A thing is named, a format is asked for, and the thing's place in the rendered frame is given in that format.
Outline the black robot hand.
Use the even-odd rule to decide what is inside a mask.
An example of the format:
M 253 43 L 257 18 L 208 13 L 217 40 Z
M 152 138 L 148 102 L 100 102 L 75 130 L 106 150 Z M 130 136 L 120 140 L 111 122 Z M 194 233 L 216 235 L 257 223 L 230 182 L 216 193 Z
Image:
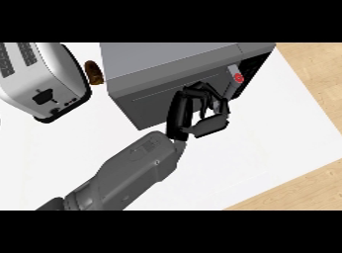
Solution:
M 199 121 L 191 124 L 192 100 L 199 101 Z M 183 87 L 171 97 L 167 115 L 167 137 L 186 141 L 192 134 L 195 138 L 207 136 L 228 127 L 228 99 L 205 82 L 196 82 Z

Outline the grey microwave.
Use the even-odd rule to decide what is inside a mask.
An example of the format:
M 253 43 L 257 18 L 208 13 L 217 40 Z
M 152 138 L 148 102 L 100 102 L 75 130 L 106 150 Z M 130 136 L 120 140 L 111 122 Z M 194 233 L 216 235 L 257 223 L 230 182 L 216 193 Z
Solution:
M 273 49 L 272 42 L 103 42 L 108 95 L 136 129 L 167 120 L 176 91 L 205 82 L 239 97 Z

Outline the brown bread loaf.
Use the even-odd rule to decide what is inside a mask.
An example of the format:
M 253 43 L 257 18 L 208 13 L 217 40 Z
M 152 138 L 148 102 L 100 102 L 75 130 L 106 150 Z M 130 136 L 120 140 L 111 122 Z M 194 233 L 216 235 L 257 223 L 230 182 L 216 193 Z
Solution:
M 103 83 L 103 75 L 99 66 L 92 60 L 84 62 L 84 73 L 87 75 L 90 85 L 99 85 Z

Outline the silver toaster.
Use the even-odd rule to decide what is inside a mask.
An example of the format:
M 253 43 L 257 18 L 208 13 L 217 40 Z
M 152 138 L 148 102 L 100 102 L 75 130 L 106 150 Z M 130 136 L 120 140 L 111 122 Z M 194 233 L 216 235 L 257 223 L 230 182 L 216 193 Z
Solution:
M 81 66 L 60 42 L 0 42 L 0 99 L 47 124 L 90 97 Z

